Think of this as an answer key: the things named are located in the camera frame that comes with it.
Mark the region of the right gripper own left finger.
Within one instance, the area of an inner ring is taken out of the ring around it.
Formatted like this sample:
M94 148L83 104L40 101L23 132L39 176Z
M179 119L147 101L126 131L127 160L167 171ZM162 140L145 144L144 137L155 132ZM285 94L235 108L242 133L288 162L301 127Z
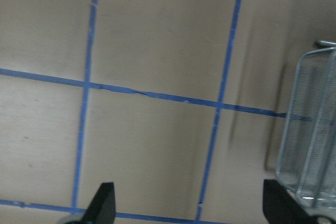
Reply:
M74 214L60 219L60 223L113 224L116 218L114 183L102 183L88 208L82 214Z

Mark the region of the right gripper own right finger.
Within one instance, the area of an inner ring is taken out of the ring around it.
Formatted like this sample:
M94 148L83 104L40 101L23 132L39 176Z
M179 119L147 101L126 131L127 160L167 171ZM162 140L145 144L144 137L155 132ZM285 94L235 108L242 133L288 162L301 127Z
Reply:
M308 214L275 179L263 182L263 214L269 224L335 223L321 214Z

